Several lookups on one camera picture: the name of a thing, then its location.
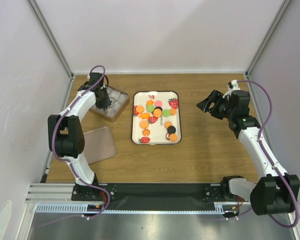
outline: white wall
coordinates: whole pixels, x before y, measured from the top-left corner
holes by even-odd
[[[12,200],[12,240],[29,185],[48,153],[47,119],[69,78],[25,0],[0,0],[0,207]]]
[[[300,178],[300,0],[292,1],[251,80],[262,84],[273,101],[268,132],[275,155],[290,174]],[[255,90],[266,119],[269,103],[259,89]]]
[[[37,0],[75,73],[245,71],[283,0]]]

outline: pink toy cookie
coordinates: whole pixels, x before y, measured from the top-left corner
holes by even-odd
[[[162,106],[162,101],[155,101],[155,102],[154,102],[154,105],[155,105],[156,107],[161,107],[161,106]]]

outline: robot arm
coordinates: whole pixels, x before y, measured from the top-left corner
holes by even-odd
[[[94,88],[83,94],[94,85],[101,76],[101,73],[91,73],[89,75],[89,81],[85,82],[84,85],[78,89],[76,97],[69,106],[58,115],[50,115],[48,118],[49,148],[52,151],[53,132],[57,121],[68,111],[57,130],[54,142],[55,152],[58,157],[63,158],[67,164],[71,166],[70,169],[74,176],[77,174],[84,182],[94,186],[98,185],[98,179],[95,173],[90,169],[83,153],[85,138],[80,122],[93,105],[96,105],[99,109],[107,108],[111,105],[103,79]],[[61,133],[62,130],[66,129],[68,133]],[[81,186],[85,185],[78,177],[76,177],[75,183]]]
[[[288,182],[295,198],[298,197],[300,181],[296,175],[289,175],[280,165],[266,141],[263,140],[263,135],[258,138],[260,124],[255,117],[249,115],[249,102],[249,93],[241,90],[237,81],[233,80],[228,83],[226,94],[214,90],[208,98],[197,104],[199,109],[217,119],[227,118],[229,128],[246,148],[259,177],[257,184],[248,182],[241,176],[224,177],[221,191],[250,201],[257,215],[291,213],[295,210],[292,197],[275,168]],[[262,144],[274,161],[274,165],[262,151],[259,140],[263,140]]]

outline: wooden tabletop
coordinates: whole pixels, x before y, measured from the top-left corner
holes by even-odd
[[[231,175],[258,181],[253,162],[228,128],[228,121],[216,119],[196,107],[214,89],[225,93],[227,83],[243,80],[242,74],[114,74],[108,78],[110,86],[129,94],[130,103],[116,122],[91,112],[81,122],[84,133],[109,126],[114,137],[116,156],[90,164],[100,182],[213,183]],[[76,76],[69,102],[86,80],[86,75]],[[248,90],[245,84],[240,87]],[[149,90],[178,93],[182,128],[179,144],[135,145],[132,142],[133,96],[138,91]],[[252,103],[250,109],[250,114],[256,116]],[[74,177],[67,164],[53,159],[47,182],[74,182]]]

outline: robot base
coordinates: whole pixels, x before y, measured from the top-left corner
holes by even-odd
[[[105,184],[99,186],[99,182],[97,176],[94,175],[94,179],[92,182],[93,186],[101,187],[106,189],[110,193],[110,201],[113,201],[116,196],[116,185],[114,184]],[[100,195],[101,190],[86,186],[86,185],[79,185],[75,184],[72,190],[72,201],[102,201],[103,197]]]

